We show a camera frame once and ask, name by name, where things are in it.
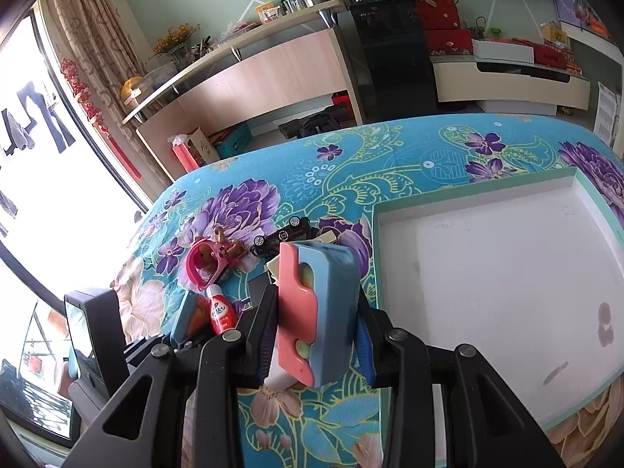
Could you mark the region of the red gift bag on floor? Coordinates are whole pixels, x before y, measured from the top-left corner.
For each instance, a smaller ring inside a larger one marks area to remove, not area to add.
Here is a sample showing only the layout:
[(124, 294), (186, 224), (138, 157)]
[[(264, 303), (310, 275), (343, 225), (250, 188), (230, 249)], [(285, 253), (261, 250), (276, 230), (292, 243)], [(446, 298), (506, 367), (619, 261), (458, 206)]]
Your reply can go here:
[(186, 172), (218, 162), (220, 156), (200, 128), (168, 137), (171, 149)]

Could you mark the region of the red hanging knot decoration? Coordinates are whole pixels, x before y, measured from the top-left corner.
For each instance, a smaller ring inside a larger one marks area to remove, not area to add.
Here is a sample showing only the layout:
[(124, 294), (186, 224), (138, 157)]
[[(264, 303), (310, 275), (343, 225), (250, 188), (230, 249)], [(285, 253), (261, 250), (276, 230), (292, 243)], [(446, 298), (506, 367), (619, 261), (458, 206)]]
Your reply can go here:
[(91, 126), (104, 139), (109, 149), (119, 161), (119, 164), (124, 167), (135, 181), (140, 181), (142, 179), (141, 173), (137, 170), (137, 167), (132, 164), (126, 153), (121, 146), (117, 144), (117, 141), (110, 133), (101, 109), (92, 103), (90, 88), (86, 82), (80, 80), (76, 62), (71, 59), (62, 58), (59, 64), (59, 70), (62, 76), (64, 76), (64, 79), (68, 82), (74, 99), (77, 101), (77, 104), (82, 107)]

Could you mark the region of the teal storage box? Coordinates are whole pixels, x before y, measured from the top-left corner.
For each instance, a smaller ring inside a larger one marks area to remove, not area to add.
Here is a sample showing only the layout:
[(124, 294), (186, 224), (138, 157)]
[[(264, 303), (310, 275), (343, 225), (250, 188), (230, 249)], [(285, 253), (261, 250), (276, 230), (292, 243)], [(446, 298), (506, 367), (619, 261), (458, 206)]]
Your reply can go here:
[(211, 146), (216, 149), (220, 158), (232, 158), (243, 153), (251, 140), (252, 133), (247, 122), (241, 122), (209, 137)]

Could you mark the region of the red gift bags on stand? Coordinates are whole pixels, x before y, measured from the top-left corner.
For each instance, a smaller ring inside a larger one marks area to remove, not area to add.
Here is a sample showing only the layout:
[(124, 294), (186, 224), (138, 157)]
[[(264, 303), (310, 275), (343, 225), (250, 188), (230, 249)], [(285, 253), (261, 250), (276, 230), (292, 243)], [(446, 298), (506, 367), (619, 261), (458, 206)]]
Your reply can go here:
[(459, 0), (415, 0), (416, 10), (431, 56), (473, 54), (471, 32), (461, 23)]

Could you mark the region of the floral blue table cloth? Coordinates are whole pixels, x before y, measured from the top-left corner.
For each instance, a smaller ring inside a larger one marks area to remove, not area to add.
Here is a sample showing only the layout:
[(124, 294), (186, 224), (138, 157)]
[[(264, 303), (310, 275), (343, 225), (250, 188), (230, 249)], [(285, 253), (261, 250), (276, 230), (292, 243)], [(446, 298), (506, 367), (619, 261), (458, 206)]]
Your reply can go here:
[[(615, 214), (623, 163), (590, 131), (544, 116), (462, 113), (377, 122), (291, 140), (185, 174), (156, 200), (112, 282), (128, 341), (171, 330), (193, 285), (189, 247), (215, 226), (243, 243), (304, 216), (358, 256), (373, 297), (376, 204), (514, 174), (581, 169)], [(252, 467), (377, 467), (380, 394), (357, 362), (335, 383), (270, 383), (239, 394)]]

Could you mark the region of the red white Lion bottle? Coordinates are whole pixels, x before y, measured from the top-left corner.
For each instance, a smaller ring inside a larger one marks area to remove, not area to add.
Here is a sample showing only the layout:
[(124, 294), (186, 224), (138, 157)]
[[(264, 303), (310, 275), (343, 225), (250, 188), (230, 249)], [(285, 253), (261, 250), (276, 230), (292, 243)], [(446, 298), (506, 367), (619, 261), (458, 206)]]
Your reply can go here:
[(209, 301), (209, 317), (211, 317), (211, 327), (216, 335), (236, 328), (237, 314), (233, 305), (225, 298), (221, 287), (214, 283), (208, 285), (206, 297)]

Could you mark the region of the black bag under desk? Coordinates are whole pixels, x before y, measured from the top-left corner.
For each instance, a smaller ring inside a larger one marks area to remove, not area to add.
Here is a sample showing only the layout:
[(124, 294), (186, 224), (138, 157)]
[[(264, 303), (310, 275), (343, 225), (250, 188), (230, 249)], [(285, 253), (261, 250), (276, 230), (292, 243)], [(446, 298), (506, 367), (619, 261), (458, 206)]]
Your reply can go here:
[(346, 110), (327, 108), (323, 111), (308, 115), (302, 119), (292, 119), (277, 126), (279, 132), (287, 140), (304, 138), (311, 135), (331, 132), (344, 128), (351, 121)]

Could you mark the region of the pink watch with bear toy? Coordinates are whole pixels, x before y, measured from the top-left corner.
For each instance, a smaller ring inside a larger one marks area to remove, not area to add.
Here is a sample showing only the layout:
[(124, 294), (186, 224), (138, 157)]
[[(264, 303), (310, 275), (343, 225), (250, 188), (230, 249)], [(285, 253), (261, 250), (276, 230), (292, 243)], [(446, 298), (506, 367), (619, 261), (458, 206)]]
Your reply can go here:
[(199, 292), (205, 292), (237, 266), (245, 254), (243, 243), (229, 238), (224, 228), (217, 225), (211, 238), (197, 238), (193, 243), (185, 262), (187, 277)]

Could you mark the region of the orange flower vase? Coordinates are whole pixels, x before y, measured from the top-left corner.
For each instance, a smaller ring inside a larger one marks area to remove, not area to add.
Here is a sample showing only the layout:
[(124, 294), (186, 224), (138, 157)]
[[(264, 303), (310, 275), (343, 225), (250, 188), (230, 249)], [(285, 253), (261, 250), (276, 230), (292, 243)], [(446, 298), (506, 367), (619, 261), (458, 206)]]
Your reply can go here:
[(200, 25), (189, 23), (179, 24), (175, 28), (169, 28), (163, 38), (156, 39), (152, 48), (156, 56), (168, 56), (179, 70), (183, 70), (190, 64), (189, 40)]

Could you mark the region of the wooden curved desk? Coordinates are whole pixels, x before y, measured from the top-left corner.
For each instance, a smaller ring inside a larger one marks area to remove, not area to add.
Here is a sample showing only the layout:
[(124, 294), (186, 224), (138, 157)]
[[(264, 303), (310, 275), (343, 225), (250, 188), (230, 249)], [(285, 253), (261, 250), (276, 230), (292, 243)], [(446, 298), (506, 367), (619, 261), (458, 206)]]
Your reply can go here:
[[(165, 82), (134, 108), (124, 122), (138, 122), (138, 136), (169, 180), (185, 170), (168, 138), (200, 129), (206, 135), (232, 125), (340, 91), (348, 93), (354, 120), (363, 123), (360, 97), (348, 57), (340, 41), (338, 13), (347, 6), (330, 0), (258, 25), (219, 46)], [(321, 19), (326, 27), (243, 59), (240, 51), (258, 41)], [(163, 109), (148, 117), (146, 110), (189, 78), (211, 68), (227, 56), (236, 64), (209, 76)]]

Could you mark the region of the blue and coral toy block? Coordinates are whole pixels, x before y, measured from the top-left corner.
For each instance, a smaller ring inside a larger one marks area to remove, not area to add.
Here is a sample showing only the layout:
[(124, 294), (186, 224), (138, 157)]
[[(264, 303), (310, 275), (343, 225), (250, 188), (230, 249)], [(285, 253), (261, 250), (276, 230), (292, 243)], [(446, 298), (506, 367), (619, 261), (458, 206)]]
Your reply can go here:
[(348, 370), (361, 288), (358, 256), (348, 246), (318, 241), (281, 243), (279, 362), (312, 388)]

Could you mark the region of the black power adapter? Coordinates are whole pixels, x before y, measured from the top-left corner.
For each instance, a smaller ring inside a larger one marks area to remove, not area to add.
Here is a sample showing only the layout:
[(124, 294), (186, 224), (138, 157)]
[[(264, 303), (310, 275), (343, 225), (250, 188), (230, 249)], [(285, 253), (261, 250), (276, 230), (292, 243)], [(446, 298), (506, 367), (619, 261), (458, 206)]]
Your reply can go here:
[(276, 307), (276, 287), (269, 273), (263, 273), (248, 282), (250, 306), (254, 314), (270, 312)]

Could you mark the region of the white tray with green rim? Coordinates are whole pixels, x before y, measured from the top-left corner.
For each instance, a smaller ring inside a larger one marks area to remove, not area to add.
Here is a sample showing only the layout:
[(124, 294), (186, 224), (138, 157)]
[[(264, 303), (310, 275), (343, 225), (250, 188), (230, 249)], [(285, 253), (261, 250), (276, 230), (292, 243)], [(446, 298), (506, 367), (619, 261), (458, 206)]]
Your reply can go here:
[[(578, 168), (387, 201), (373, 212), (381, 310), (425, 344), (472, 344), (561, 467), (623, 462), (623, 229)], [(434, 390), (436, 463), (445, 463)]]

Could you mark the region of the black toy car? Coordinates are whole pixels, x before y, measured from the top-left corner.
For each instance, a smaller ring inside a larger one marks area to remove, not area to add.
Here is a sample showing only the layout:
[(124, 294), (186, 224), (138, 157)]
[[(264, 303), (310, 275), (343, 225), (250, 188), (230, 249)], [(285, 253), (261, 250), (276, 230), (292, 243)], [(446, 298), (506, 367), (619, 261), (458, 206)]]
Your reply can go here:
[(257, 236), (251, 253), (258, 259), (272, 260), (279, 255), (282, 242), (307, 241), (316, 238), (319, 229), (306, 216), (291, 216), (288, 223), (268, 236)]

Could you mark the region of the yellow domed container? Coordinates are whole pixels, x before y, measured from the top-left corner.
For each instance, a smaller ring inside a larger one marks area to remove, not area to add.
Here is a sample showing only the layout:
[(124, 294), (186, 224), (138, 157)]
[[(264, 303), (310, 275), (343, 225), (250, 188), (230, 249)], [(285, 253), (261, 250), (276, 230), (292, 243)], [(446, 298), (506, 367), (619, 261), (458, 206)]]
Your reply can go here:
[(119, 89), (119, 97), (125, 106), (131, 105), (143, 95), (143, 80), (142, 76), (130, 77), (124, 82), (122, 88)]

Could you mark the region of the cream TV stand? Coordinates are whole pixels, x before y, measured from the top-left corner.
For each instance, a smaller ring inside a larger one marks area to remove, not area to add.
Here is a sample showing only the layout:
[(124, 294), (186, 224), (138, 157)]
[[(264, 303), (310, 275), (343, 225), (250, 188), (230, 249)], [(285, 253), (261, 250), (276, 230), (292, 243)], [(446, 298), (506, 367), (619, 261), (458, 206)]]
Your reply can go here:
[(551, 113), (589, 109), (590, 81), (561, 69), (474, 56), (434, 56), (431, 63), (441, 103), (530, 104)]

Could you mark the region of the white charger with cable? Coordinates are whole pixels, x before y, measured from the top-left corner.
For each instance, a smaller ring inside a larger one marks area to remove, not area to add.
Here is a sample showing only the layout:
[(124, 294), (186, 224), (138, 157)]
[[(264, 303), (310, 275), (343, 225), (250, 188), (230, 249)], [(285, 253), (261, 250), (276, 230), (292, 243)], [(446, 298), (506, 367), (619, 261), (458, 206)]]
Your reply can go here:
[[(275, 257), (274, 259), (270, 260), (264, 268), (270, 275), (271, 283), (274, 285), (278, 285), (280, 271), (279, 257)], [(298, 383), (298, 380), (293, 377), (287, 370), (285, 370), (279, 362), (279, 340), (280, 335), (276, 334), (270, 372), (268, 378), (264, 382), (265, 386), (275, 392), (285, 391), (288, 388), (291, 388), (291, 386), (294, 386), (296, 383)]]

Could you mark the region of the beige patterned curtain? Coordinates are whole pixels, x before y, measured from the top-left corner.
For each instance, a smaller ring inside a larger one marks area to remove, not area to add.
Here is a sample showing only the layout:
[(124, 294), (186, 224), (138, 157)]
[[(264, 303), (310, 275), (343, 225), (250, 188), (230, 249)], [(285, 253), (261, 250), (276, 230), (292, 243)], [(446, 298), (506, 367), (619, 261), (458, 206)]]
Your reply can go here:
[(124, 83), (146, 73), (111, 0), (46, 0), (64, 44), (77, 60), (87, 84), (104, 109), (111, 136), (129, 166), (138, 171), (136, 182), (150, 198), (170, 180), (138, 136), (135, 122), (125, 124)]

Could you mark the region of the black water dispenser cabinet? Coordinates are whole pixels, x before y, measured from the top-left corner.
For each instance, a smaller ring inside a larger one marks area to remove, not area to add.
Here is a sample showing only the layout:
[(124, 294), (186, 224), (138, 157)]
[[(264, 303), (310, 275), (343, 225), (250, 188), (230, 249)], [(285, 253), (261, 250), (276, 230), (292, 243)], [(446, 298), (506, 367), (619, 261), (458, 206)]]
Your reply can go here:
[(415, 0), (349, 0), (383, 119), (433, 115), (438, 97)]

